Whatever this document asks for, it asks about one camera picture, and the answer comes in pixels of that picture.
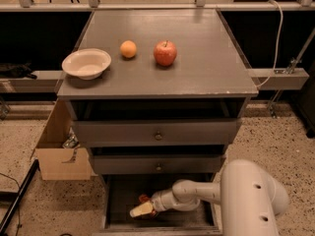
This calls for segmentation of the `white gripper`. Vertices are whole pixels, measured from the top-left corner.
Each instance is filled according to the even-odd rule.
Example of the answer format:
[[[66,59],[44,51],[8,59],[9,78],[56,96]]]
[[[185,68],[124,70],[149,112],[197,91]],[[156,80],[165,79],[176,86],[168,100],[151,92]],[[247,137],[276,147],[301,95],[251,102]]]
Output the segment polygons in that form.
[[[131,217],[139,217],[155,211],[167,211],[176,209],[177,199],[170,189],[155,192],[151,201],[146,201],[130,210]]]

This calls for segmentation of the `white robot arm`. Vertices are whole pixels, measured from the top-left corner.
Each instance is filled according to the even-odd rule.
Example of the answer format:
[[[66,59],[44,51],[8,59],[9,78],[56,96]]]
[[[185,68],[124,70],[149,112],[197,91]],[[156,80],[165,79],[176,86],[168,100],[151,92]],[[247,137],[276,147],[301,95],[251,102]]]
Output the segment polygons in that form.
[[[235,159],[218,183],[178,180],[131,209],[130,215],[190,211],[201,201],[220,205],[222,236],[280,236],[276,217],[289,205],[282,183],[256,163]]]

